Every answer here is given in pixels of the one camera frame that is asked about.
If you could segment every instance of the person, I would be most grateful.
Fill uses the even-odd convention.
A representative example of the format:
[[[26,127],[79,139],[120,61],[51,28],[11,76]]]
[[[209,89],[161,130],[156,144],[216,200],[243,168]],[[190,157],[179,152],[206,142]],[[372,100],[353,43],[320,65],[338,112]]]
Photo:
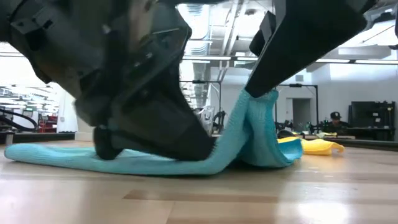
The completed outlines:
[[[332,112],[330,118],[331,121],[327,124],[324,132],[346,134],[346,128],[351,128],[351,125],[341,120],[341,115],[337,111]]]

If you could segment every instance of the cable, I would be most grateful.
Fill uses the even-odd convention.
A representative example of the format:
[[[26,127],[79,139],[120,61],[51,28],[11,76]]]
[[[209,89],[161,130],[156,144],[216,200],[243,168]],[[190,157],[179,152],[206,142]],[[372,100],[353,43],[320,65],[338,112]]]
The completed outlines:
[[[2,113],[4,113],[4,114],[11,114],[11,115],[14,115],[14,116],[18,116],[18,117],[20,117],[20,118],[24,118],[24,119],[28,120],[29,122],[31,122],[31,123],[33,124],[33,128],[27,128],[27,127],[23,127],[22,125],[17,124],[17,123],[15,123],[15,122],[11,121],[10,119],[7,119],[7,118],[4,117],[4,116],[0,116],[0,121],[2,121],[2,122],[4,122],[4,123],[6,123],[6,124],[8,124],[8,125],[10,125],[10,126],[12,126],[12,127],[14,127],[14,128],[16,128],[16,129],[19,129],[19,130],[21,130],[21,131],[36,131],[36,130],[37,130],[37,123],[36,123],[36,121],[34,121],[32,118],[30,118],[30,117],[28,117],[28,116],[24,116],[24,115],[22,115],[22,114],[15,113],[15,112],[12,112],[12,111],[3,110],[3,109],[0,109],[0,112],[2,112]]]

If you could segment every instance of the blue towel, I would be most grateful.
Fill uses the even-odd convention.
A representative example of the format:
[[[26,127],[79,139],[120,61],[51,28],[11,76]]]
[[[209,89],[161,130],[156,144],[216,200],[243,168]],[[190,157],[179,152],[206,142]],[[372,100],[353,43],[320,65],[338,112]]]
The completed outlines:
[[[253,98],[243,90],[232,111],[223,135],[205,161],[175,161],[142,152],[124,150],[115,160],[103,161],[93,147],[53,147],[16,144],[7,147],[5,156],[20,162],[134,175],[212,175],[234,160],[258,167],[287,167],[300,159],[300,140],[278,144],[272,109],[277,91]]]

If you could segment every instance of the black cap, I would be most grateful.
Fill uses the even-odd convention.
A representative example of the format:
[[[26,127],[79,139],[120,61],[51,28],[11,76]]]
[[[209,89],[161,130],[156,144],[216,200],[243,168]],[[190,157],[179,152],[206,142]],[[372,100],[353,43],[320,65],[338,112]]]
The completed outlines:
[[[331,118],[331,119],[340,119],[341,116],[340,116],[340,113],[339,113],[339,112],[335,111],[335,112],[332,112],[332,113],[330,114],[330,118]]]

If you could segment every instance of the doorway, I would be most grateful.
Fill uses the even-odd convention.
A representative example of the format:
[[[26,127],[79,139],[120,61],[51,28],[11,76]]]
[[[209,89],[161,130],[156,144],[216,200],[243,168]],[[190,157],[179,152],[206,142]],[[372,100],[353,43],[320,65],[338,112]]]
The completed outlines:
[[[305,130],[305,125],[311,122],[311,99],[292,99],[294,131]]]

